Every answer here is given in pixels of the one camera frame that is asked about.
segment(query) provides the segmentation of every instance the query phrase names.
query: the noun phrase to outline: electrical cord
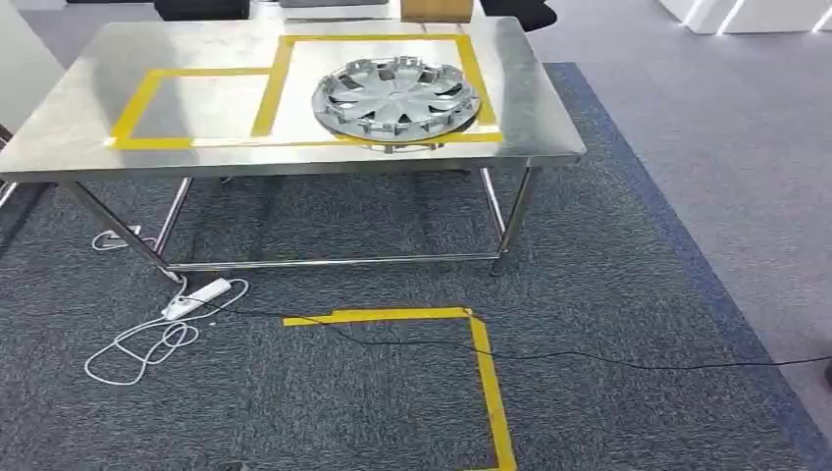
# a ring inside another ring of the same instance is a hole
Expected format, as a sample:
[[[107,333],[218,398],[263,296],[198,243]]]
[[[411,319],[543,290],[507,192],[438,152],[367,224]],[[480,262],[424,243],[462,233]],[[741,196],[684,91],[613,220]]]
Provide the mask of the electrical cord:
[[[182,277],[182,279],[183,279],[182,287],[180,288],[179,292],[173,297],[173,299],[171,299],[171,302],[169,304],[174,303],[179,299],[190,299],[190,298],[184,298],[182,296],[184,291],[187,289],[187,279],[184,278],[184,277]],[[248,292],[249,284],[246,280],[233,279],[233,280],[229,280],[229,283],[232,284],[232,285],[234,283],[240,284],[242,286],[242,290],[236,296],[234,296],[230,300],[224,302],[223,304],[213,305],[213,304],[209,304],[209,303],[203,303],[203,305],[213,307],[214,308],[213,311],[211,311],[207,314],[200,314],[198,316],[182,317],[182,318],[179,318],[179,319],[174,320],[174,321],[169,321],[165,318],[165,316],[162,316],[162,317],[159,317],[157,319],[153,319],[151,321],[143,322],[143,323],[141,323],[137,326],[131,327],[130,329],[127,329],[126,331],[118,334],[113,339],[113,341],[110,342],[109,345],[105,346],[104,348],[101,348],[100,350],[93,353],[92,356],[87,358],[86,361],[83,363],[83,371],[86,373],[87,376],[89,376],[93,380],[104,383],[106,385],[111,385],[111,386],[132,386],[132,385],[135,385],[144,376],[144,372],[147,371],[147,366],[148,365],[158,365],[158,364],[162,363],[163,361],[167,360],[168,357],[171,356],[178,348],[186,346],[186,345],[190,345],[190,344],[194,343],[197,339],[199,339],[199,329],[189,325],[188,322],[192,322],[192,321],[196,321],[198,319],[205,319],[207,317],[211,317],[211,316],[213,316],[214,314],[216,314],[220,311],[229,311],[228,306],[237,302],[241,297],[243,297]],[[159,341],[157,341],[156,343],[154,343],[153,346],[148,348],[147,352],[144,354],[144,356],[141,356],[141,355],[133,352],[132,350],[130,350],[126,346],[122,345],[123,341],[131,338],[132,336],[138,334],[139,332],[146,331],[148,329],[160,328],[160,327],[166,327],[165,331],[162,333],[161,339]],[[155,359],[155,360],[152,359],[152,357],[156,353],[156,351],[159,348],[163,347],[163,346],[166,346],[168,348],[168,351],[166,351],[164,354],[162,354],[162,356],[159,357],[158,359]],[[102,354],[104,354],[105,352],[107,352],[108,350],[110,350],[113,347],[121,350],[122,352],[124,352],[127,355],[129,355],[130,357],[132,357],[134,360],[141,363],[141,367],[138,370],[138,373],[135,375],[135,377],[132,380],[127,381],[127,382],[112,381],[112,380],[102,378],[102,377],[92,373],[92,370],[90,369],[90,364],[92,364],[92,362],[96,358],[98,358],[99,356],[101,356]]]
[[[93,237],[92,242],[90,243],[93,250],[95,250],[96,252],[107,252],[109,250],[115,250],[117,248],[124,248],[128,246],[128,243],[123,240],[113,245],[99,245],[98,241],[104,237],[118,237],[118,235],[116,235],[116,233],[113,231],[104,231],[103,233]],[[156,237],[145,237],[142,240],[144,240],[145,243],[156,243]]]
[[[654,366],[654,365],[641,365],[637,363],[629,363],[627,361],[616,360],[614,358],[605,358],[599,355],[593,355],[591,353],[586,353],[584,351],[576,351],[576,350],[562,350],[562,351],[554,351],[548,353],[535,353],[529,355],[515,355],[509,353],[498,353],[493,351],[484,351],[478,349],[474,346],[468,345],[466,343],[462,343],[459,341],[452,341],[452,340],[362,340],[351,336],[350,334],[346,333],[343,329],[339,329],[338,327],[334,326],[333,324],[322,322],[314,317],[304,317],[304,316],[289,316],[287,314],[280,314],[277,312],[269,312],[269,311],[256,311],[256,310],[246,310],[241,311],[238,309],[229,309],[225,306],[217,306],[210,302],[200,301],[199,299],[193,298],[185,298],[190,300],[195,300],[202,302],[203,305],[213,307],[218,311],[226,311],[231,312],[233,314],[242,314],[242,315],[257,315],[257,316],[266,316],[266,317],[279,317],[282,319],[305,319],[307,321],[314,322],[316,324],[320,324],[328,329],[331,332],[338,334],[339,336],[358,343],[364,346],[418,346],[418,345],[438,345],[438,346],[445,346],[445,347],[452,347],[467,351],[473,351],[475,353],[483,353],[492,358],[501,359],[501,360],[513,360],[513,361],[532,361],[532,360],[540,360],[544,358],[554,358],[558,356],[581,356],[585,358],[590,358],[596,361],[601,361],[604,363],[611,363],[614,365],[619,366],[626,366],[628,368],[633,368],[636,370],[652,370],[652,371],[692,371],[692,370],[705,370],[705,369],[713,369],[713,368],[734,368],[734,367],[749,367],[749,366],[763,366],[763,367],[779,367],[779,366],[788,366],[788,365],[798,365],[802,363],[813,363],[817,361],[825,361],[825,360],[832,360],[832,355],[829,356],[817,356],[812,358],[804,358],[800,360],[789,360],[789,361],[777,361],[777,362],[766,362],[766,361],[738,361],[738,362],[730,362],[730,363],[704,363],[699,365],[688,365],[688,366]]]

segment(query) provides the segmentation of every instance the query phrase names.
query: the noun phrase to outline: stainless steel table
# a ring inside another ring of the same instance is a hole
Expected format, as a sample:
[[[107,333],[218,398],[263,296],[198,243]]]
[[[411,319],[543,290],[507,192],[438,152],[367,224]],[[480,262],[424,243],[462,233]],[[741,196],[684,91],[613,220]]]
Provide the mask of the stainless steel table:
[[[316,121],[317,80],[358,58],[418,56],[460,68],[483,105],[472,126],[407,145],[335,135]],[[581,137],[516,20],[211,22],[105,26],[0,155],[0,176],[56,182],[174,280],[261,267],[493,260],[522,224],[542,166],[578,162]],[[507,220],[488,167],[522,169]],[[475,169],[499,240],[482,253],[169,263],[165,245],[204,177]],[[79,181],[181,177],[148,246]]]

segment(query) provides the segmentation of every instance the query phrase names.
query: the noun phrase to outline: white wall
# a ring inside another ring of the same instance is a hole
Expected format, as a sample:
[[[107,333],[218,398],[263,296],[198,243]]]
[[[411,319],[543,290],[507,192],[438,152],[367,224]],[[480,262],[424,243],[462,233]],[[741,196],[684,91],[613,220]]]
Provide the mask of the white wall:
[[[699,34],[717,32],[735,6],[725,32],[809,31],[832,7],[832,0],[658,0]],[[824,29],[832,29],[828,22]]]
[[[0,0],[0,123],[16,132],[64,74],[9,0]]]

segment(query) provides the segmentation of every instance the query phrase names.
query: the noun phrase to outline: table top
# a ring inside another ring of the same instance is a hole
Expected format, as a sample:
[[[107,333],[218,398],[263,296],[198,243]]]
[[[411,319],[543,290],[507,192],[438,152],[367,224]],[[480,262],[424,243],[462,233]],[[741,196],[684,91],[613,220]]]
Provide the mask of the table top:
[[[407,145],[337,135],[311,98],[359,58],[460,68],[475,122]],[[15,182],[562,165],[585,153],[513,18],[105,26],[0,154]]]

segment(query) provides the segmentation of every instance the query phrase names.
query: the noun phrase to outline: gray carpet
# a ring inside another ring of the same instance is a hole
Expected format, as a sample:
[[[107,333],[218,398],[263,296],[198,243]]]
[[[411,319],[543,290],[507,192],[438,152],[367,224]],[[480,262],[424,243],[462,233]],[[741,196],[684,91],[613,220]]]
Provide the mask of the gray carpet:
[[[590,154],[579,167],[546,171],[508,273],[492,278],[477,264],[235,273],[252,282],[238,308],[319,315],[466,305],[503,352],[581,349],[656,364],[765,359],[577,69],[549,72]],[[93,187],[155,231],[176,185]],[[497,178],[503,200],[515,185],[515,176]],[[469,249],[490,239],[487,216],[475,176],[460,173],[207,180],[194,186],[169,253],[231,260]],[[63,190],[30,188],[0,224],[0,469],[495,466],[465,352],[365,348],[323,328],[223,315],[138,386],[95,383],[83,375],[84,358],[154,316],[174,287],[129,252],[92,252],[100,228]],[[468,340],[456,321],[348,330]],[[120,357],[104,360],[102,368],[130,373]],[[829,462],[777,370],[645,372],[576,358],[498,360],[496,370],[519,469]]]

